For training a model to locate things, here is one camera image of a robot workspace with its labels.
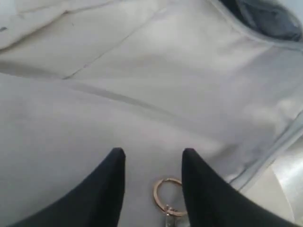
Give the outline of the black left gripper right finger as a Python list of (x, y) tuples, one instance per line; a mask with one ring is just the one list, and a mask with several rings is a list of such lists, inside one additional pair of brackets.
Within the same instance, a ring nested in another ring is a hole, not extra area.
[(293, 227), (224, 181), (194, 150), (182, 154), (182, 191), (192, 227)]

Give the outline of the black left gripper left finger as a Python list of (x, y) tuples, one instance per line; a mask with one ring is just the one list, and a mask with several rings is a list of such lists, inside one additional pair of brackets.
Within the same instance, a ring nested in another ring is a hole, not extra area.
[(15, 227), (116, 227), (125, 194), (125, 153), (112, 149), (78, 186)]

